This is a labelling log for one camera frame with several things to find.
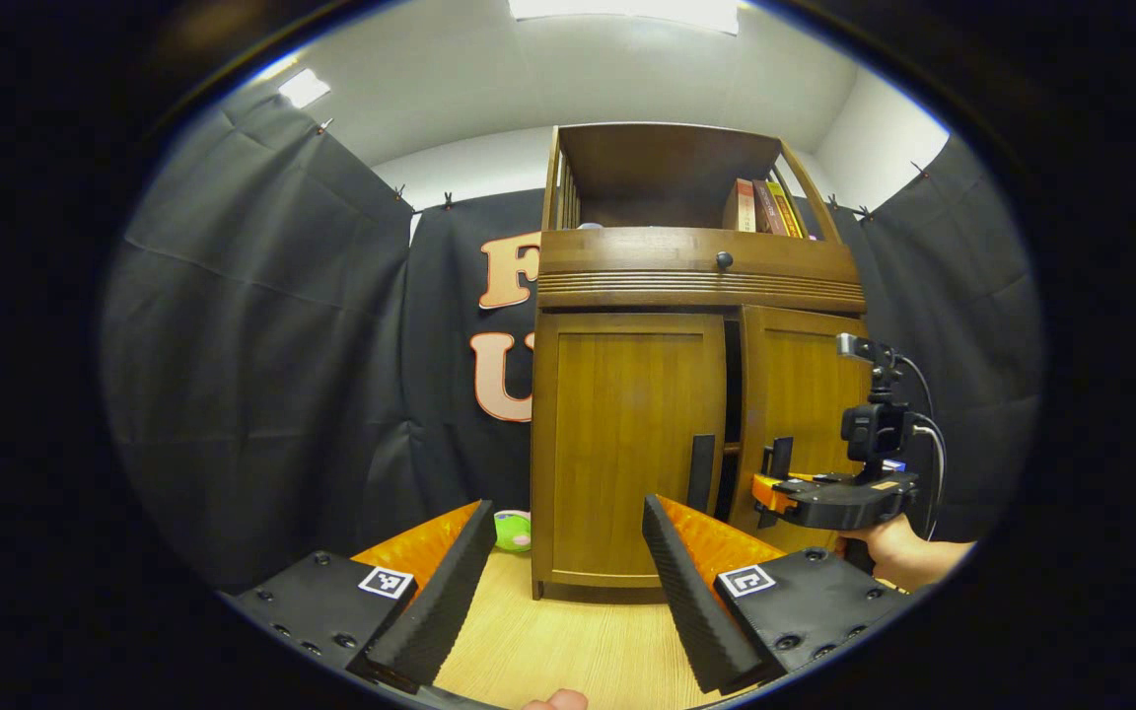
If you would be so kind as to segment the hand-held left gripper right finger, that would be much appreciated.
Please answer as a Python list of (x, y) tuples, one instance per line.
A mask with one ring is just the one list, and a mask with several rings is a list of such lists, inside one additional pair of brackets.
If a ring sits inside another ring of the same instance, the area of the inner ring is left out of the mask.
[(644, 499), (643, 536), (705, 692), (802, 673), (920, 601), (829, 548), (780, 551), (662, 495)]

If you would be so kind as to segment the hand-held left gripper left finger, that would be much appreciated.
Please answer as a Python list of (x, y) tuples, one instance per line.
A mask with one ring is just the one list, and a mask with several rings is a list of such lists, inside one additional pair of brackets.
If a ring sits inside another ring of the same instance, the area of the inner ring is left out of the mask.
[(454, 650), (495, 542), (477, 500), (361, 553), (310, 552), (224, 602), (316, 665), (415, 693)]

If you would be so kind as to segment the wooden cabinet door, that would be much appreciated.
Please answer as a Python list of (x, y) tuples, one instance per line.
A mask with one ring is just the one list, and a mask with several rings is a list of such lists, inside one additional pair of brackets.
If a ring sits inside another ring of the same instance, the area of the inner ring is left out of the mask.
[(758, 525), (752, 481), (761, 471), (763, 449), (775, 438), (793, 440), (790, 471), (857, 473), (840, 438), (844, 409), (864, 404), (869, 365), (842, 358), (842, 332), (864, 336), (864, 321), (838, 316), (744, 306), (741, 311), (741, 450), (738, 482), (729, 523), (761, 542), (793, 552), (811, 545), (833, 548), (833, 531), (803, 529), (777, 521)]
[(725, 319), (540, 312), (533, 333), (532, 596), (658, 588), (643, 503), (715, 504), (727, 410)]

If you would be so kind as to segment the wooden double-door shoe cabinet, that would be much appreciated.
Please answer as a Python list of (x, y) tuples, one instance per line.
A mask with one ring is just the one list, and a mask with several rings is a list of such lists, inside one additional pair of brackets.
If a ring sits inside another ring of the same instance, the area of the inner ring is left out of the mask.
[(659, 494), (754, 531), (776, 438), (803, 477), (851, 471), (840, 414), (869, 368), (855, 259), (779, 136), (690, 124), (558, 126), (533, 329), (531, 593), (655, 588)]

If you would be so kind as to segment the green toy ball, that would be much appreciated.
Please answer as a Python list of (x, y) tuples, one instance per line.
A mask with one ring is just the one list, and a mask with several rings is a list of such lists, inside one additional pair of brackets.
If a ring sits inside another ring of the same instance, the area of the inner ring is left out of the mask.
[(493, 513), (495, 545), (506, 552), (525, 552), (532, 549), (532, 518), (528, 511), (499, 511)]

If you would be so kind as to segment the wooden drawer with black knob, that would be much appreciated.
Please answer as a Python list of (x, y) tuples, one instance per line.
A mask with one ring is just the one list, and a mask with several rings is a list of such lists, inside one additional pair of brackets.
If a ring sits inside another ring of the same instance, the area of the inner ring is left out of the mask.
[(542, 309), (867, 310), (847, 247), (747, 231), (545, 231), (536, 287)]

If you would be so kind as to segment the yellow book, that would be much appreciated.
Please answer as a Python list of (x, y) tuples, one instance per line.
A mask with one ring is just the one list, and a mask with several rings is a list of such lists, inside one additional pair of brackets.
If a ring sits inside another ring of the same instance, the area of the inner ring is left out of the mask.
[(788, 187), (785, 187), (785, 184), (777, 179), (767, 179), (767, 183), (769, 183), (769, 189), (774, 193), (777, 204), (779, 204), (786, 228), (790, 229), (790, 239), (809, 239), (809, 231), (807, 229), (807, 225), (804, 225), (801, 212), (797, 210), (797, 206), (793, 201), (792, 194), (790, 194)]

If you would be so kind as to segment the dark red book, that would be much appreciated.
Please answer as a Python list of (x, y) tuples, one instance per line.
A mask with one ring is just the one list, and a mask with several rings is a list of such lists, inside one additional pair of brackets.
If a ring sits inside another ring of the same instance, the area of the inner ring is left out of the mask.
[(757, 232), (776, 235), (776, 237), (790, 237), (790, 229), (786, 228), (779, 204), (769, 189), (769, 183), (766, 179), (753, 179), (751, 185)]

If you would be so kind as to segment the tan red book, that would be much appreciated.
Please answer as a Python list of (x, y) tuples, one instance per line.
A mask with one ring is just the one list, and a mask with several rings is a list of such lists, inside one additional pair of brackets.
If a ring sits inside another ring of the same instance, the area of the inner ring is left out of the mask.
[(722, 207), (722, 229), (757, 233), (754, 187), (751, 179), (738, 178), (732, 184)]

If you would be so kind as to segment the black backdrop cloth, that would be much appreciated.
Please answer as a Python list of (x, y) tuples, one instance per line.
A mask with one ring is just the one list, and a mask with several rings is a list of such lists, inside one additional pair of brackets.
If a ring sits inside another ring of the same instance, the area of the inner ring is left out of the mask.
[[(532, 513), (538, 187), (415, 210), (300, 109), (229, 100), (181, 135), (101, 310), (112, 438), (172, 548), (231, 594), (314, 551), (356, 554), (490, 500)], [(1039, 410), (1046, 343), (1022, 234), (950, 143), (892, 202), (825, 204), (864, 337), (938, 424), (909, 520), (995, 529)]]

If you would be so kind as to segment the large ceiling light panel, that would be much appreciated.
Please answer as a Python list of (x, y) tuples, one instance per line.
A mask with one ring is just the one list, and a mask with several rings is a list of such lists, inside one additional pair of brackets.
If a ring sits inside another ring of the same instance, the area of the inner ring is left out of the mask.
[(737, 36), (740, 0), (508, 0), (517, 20), (609, 15), (666, 20), (721, 35)]

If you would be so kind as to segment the small ceiling light panel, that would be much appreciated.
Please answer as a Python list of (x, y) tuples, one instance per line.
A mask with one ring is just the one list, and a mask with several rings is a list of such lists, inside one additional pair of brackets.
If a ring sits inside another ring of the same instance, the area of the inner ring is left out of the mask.
[(302, 68), (279, 82), (278, 94), (293, 108), (303, 109), (332, 93), (328, 82), (311, 68)]

